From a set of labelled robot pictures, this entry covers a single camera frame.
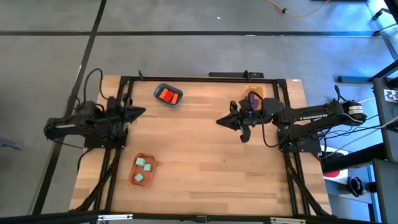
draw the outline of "wooden table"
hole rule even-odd
[[[116,96],[119,76],[105,76],[103,93]],[[243,98],[244,83],[167,82],[184,92],[178,109],[153,97],[160,82],[134,82],[133,105],[147,111],[129,126],[122,150],[112,201],[112,212],[177,213],[207,215],[291,216],[284,158],[278,148],[267,148],[261,126],[252,128],[244,144],[240,132],[215,123],[229,113],[229,101]],[[287,80],[293,108],[306,106],[300,80]],[[274,97],[271,84],[261,84],[265,97]],[[98,97],[98,103],[105,105]],[[269,144],[277,141],[276,127],[266,125]],[[148,187],[129,185],[134,156],[147,152],[158,161]],[[104,149],[89,152],[81,161],[70,208],[79,206],[98,182]],[[301,153],[305,183],[330,212],[322,170],[317,159]],[[108,186],[101,199],[101,208]],[[295,186],[299,211],[300,191]]]

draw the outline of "concrete floor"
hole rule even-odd
[[[305,14],[322,2],[278,3]],[[100,0],[0,0],[0,30],[91,30],[99,5]],[[376,30],[371,17],[363,2],[331,2],[310,17],[297,19],[263,0],[113,0],[105,7],[99,29]],[[87,37],[0,37],[0,136],[25,145],[22,151],[0,150],[0,217],[30,212],[52,145],[42,129],[47,118],[62,115],[87,41]],[[307,103],[317,105],[336,96],[337,76],[372,76],[392,61],[380,37],[97,37],[87,71],[100,67],[110,75],[137,75],[140,69],[144,75],[206,76],[247,69],[267,78],[301,79]],[[90,83],[94,84],[88,98],[95,99],[98,82]],[[354,100],[373,95],[371,85],[344,84],[340,89]],[[377,114],[374,100],[364,103],[364,109],[369,116]],[[366,126],[377,122],[373,119]],[[360,135],[355,134],[328,145],[339,148]],[[346,149],[356,151],[380,141],[377,133]],[[80,138],[66,142],[82,144]],[[80,154],[63,147],[44,212],[68,209]]]

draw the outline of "red object on floor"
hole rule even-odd
[[[326,174],[323,174],[325,177],[330,177],[330,178],[334,178],[337,177],[340,174],[340,171],[334,171],[334,172],[329,172]]]

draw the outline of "cube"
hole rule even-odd
[[[135,180],[137,181],[137,182],[140,182],[140,181],[142,181],[144,179],[144,176],[142,175],[142,174],[137,174],[136,176],[135,176]]]
[[[139,165],[139,166],[143,167],[145,165],[145,159],[137,158],[136,165]]]
[[[150,171],[150,164],[144,165],[144,171]]]

